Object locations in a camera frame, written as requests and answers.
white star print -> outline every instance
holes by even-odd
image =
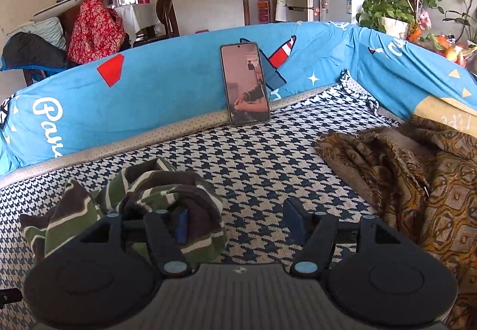
[[[281,96],[278,94],[278,89],[275,89],[273,90],[272,92],[270,92],[270,95],[275,95],[277,98],[276,99],[273,99],[272,101],[275,101],[275,100],[280,100],[281,99]]]
[[[313,86],[315,86],[315,82],[319,80],[319,78],[316,78],[315,72],[313,72],[313,75],[311,77],[306,77],[306,78],[312,81]]]

white tablecloth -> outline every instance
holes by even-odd
[[[136,40],[136,33],[143,28],[154,26],[156,33],[165,33],[164,26],[157,18],[155,4],[128,4],[117,7],[115,10],[123,19],[123,27],[125,32],[129,35],[131,45]]]

chair backrest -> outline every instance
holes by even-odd
[[[179,27],[172,0],[157,0],[156,14],[159,21],[164,25],[168,38],[179,36]]]

red shape print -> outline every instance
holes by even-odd
[[[98,66],[98,72],[104,78],[109,88],[112,87],[121,78],[121,71],[123,69],[124,55],[118,54],[115,57],[108,59],[105,63]]]

brown patterned blanket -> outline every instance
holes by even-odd
[[[388,225],[454,273],[447,325],[477,329],[477,139],[413,116],[395,129],[330,134],[316,150]]]

